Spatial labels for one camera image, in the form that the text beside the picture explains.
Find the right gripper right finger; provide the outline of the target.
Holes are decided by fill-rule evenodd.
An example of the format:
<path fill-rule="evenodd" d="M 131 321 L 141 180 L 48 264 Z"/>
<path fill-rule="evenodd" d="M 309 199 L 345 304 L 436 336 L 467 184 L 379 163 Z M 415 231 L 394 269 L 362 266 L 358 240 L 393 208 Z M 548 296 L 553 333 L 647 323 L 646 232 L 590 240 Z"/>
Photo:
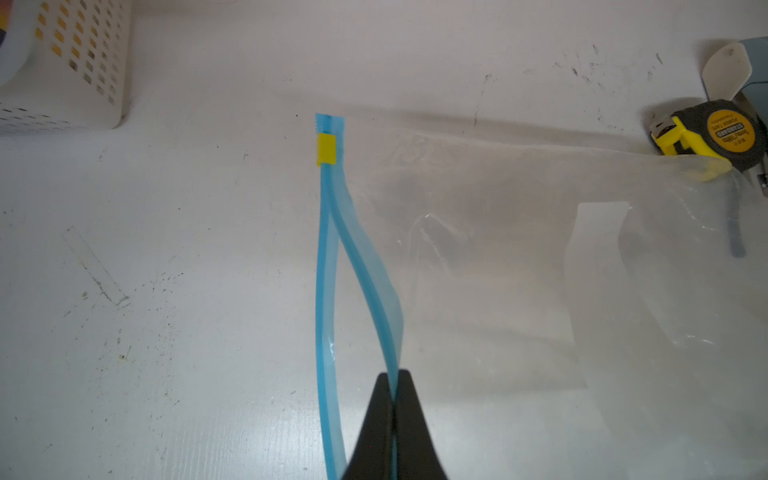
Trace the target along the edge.
<path fill-rule="evenodd" d="M 413 377 L 405 369 L 398 372 L 394 443 L 395 479 L 448 479 L 435 450 Z"/>

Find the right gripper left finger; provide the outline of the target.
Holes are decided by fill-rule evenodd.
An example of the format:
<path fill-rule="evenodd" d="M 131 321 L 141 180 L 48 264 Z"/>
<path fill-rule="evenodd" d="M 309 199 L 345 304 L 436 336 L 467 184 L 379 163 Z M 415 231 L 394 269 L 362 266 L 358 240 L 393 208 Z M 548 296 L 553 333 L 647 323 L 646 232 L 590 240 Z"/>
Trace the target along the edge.
<path fill-rule="evenodd" d="M 386 373 L 376 379 L 343 480 L 390 480 L 393 473 L 394 403 Z"/>

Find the clear zip top bag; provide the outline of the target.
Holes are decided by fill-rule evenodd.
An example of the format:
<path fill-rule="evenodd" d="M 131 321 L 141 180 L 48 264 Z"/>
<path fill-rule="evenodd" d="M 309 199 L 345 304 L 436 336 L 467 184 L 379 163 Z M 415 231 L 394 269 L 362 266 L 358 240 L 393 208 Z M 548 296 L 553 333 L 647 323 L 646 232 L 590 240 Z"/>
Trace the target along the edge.
<path fill-rule="evenodd" d="M 316 131 L 329 478 L 401 369 L 450 479 L 766 477 L 767 202 L 743 174 Z"/>

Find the yellow black tape measure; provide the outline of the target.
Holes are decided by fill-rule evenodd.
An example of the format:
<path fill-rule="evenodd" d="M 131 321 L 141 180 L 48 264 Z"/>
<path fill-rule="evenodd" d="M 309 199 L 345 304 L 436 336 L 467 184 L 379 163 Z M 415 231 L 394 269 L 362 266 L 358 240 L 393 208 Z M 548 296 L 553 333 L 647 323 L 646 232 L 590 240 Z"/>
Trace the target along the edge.
<path fill-rule="evenodd" d="M 650 138 L 666 156 L 706 159 L 699 178 L 714 180 L 732 170 L 744 172 L 762 162 L 767 150 L 760 123 L 729 100 L 699 103 L 650 126 Z"/>

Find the white plastic basket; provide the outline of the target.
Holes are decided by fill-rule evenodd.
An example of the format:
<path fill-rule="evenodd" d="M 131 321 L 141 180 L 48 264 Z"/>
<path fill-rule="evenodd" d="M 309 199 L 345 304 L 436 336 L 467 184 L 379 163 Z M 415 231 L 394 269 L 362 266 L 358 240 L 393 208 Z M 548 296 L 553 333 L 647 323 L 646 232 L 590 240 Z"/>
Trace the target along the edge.
<path fill-rule="evenodd" d="M 133 4 L 1 4 L 1 133 L 110 130 L 122 120 Z"/>

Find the grey blue box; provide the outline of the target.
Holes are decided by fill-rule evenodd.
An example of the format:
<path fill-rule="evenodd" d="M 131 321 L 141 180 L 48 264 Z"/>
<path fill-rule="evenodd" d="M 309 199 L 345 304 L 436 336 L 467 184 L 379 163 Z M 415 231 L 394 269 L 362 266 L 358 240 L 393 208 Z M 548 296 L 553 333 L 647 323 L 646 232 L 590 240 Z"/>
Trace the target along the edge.
<path fill-rule="evenodd" d="M 701 78 L 709 100 L 734 100 L 741 94 L 767 124 L 767 38 L 729 43 L 705 63 Z"/>

